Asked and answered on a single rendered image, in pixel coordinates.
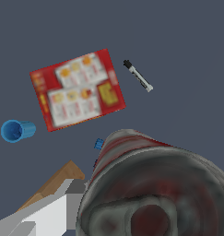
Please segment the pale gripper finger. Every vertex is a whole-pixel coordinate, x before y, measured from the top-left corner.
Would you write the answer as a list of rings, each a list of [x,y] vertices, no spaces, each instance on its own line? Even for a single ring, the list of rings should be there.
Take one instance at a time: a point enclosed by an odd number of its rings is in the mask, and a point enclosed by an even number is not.
[[[63,236],[74,230],[87,188],[86,180],[64,180],[53,195],[1,219],[0,236]]]

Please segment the small blue object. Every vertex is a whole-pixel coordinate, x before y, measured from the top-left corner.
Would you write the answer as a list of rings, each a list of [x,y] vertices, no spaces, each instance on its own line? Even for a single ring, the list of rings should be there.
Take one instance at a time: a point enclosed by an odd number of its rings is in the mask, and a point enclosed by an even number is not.
[[[94,148],[101,150],[103,143],[104,143],[104,141],[102,139],[98,138],[95,142]]]

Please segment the brown wooden block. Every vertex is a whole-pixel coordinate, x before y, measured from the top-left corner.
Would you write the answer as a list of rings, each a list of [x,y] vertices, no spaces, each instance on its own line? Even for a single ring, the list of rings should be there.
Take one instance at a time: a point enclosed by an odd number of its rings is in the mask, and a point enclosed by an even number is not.
[[[33,196],[31,196],[18,210],[22,210],[29,205],[42,200],[48,195],[53,195],[62,185],[65,179],[85,179],[85,174],[78,166],[69,160],[60,170],[58,170]]]

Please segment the blue plastic cup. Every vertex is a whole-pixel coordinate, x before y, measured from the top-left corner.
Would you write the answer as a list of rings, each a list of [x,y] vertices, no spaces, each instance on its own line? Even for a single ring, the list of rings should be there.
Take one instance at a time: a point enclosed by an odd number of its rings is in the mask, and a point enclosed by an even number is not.
[[[30,121],[8,120],[1,127],[1,136],[9,143],[32,137],[35,132],[36,126]]]

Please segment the grey and red can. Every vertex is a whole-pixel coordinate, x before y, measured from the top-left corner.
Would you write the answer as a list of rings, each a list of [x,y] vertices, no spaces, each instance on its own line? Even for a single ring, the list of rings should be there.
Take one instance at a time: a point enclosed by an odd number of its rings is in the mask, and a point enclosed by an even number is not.
[[[224,236],[224,171],[133,129],[101,145],[76,236]]]

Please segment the red printed cracker box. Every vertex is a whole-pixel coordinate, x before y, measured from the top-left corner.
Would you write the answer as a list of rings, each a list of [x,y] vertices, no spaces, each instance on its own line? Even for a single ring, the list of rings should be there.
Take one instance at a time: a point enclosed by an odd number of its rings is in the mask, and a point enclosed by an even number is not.
[[[35,70],[29,75],[50,132],[125,108],[106,49]]]

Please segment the black and white marker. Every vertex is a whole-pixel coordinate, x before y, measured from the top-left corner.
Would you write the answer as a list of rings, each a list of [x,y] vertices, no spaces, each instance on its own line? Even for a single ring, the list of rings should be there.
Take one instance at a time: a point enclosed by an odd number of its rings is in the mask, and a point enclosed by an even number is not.
[[[150,92],[153,87],[145,80],[145,78],[136,70],[129,60],[124,60],[124,66],[130,71],[130,73],[139,81],[143,88]]]

